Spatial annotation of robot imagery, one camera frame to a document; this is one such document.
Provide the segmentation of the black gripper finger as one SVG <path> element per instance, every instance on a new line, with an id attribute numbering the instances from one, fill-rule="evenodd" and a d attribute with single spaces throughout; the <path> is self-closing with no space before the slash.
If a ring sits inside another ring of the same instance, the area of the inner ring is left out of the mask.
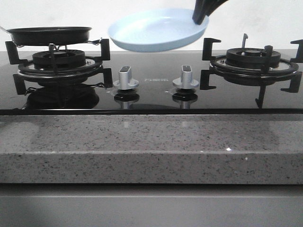
<path id="1" fill-rule="evenodd" d="M 196 0 L 192 19 L 195 24 L 202 24 L 206 16 L 210 16 L 217 8 L 227 0 Z"/>

